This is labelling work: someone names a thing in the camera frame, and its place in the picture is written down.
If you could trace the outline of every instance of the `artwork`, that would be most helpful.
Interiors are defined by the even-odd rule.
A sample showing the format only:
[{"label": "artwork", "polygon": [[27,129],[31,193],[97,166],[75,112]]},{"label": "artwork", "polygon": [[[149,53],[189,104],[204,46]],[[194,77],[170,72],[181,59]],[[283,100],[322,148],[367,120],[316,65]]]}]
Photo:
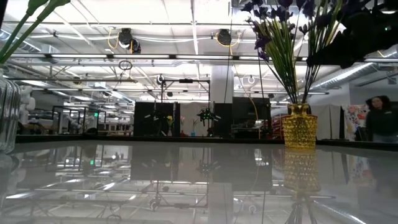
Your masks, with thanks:
[{"label": "artwork", "polygon": [[359,127],[365,127],[366,115],[368,114],[368,106],[366,105],[350,105],[343,106],[345,123],[346,123],[346,139],[355,141],[355,132]]}]

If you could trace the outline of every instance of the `person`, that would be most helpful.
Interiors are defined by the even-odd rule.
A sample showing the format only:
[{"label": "person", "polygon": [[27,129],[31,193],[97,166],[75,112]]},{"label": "person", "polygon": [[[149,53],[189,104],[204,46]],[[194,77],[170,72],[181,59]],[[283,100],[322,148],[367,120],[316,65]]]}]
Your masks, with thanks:
[{"label": "person", "polygon": [[391,110],[387,96],[376,96],[366,101],[369,113],[366,116],[366,129],[374,142],[396,143],[398,134],[397,113]]}]

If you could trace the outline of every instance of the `yellow glass vase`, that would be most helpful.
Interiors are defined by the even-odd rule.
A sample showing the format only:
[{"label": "yellow glass vase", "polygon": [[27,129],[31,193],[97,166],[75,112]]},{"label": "yellow glass vase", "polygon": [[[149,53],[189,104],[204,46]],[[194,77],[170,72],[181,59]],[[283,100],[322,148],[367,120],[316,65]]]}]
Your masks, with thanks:
[{"label": "yellow glass vase", "polygon": [[308,104],[289,105],[289,116],[282,118],[285,146],[293,151],[315,150],[318,118],[307,114]]},{"label": "yellow glass vase", "polygon": [[284,187],[309,194],[320,191],[318,161],[315,151],[285,150]]}]

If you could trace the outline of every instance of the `glass surface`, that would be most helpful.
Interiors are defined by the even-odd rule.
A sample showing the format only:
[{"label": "glass surface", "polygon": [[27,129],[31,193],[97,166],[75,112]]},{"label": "glass surface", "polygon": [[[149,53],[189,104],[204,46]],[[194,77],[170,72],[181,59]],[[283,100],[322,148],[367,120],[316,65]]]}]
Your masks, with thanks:
[{"label": "glass surface", "polygon": [[[283,224],[297,201],[283,145],[68,141],[14,152],[0,157],[2,224]],[[396,153],[318,146],[314,155],[320,190],[308,193],[302,223],[308,206],[317,223],[398,223]]]}]

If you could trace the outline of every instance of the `clear glass vase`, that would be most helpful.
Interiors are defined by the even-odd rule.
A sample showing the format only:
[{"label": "clear glass vase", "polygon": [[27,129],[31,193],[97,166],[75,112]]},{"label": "clear glass vase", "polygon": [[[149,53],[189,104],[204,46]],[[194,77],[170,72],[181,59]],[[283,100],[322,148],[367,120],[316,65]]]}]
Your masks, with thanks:
[{"label": "clear glass vase", "polygon": [[2,75],[0,68],[0,154],[7,154],[15,146],[21,89]]}]

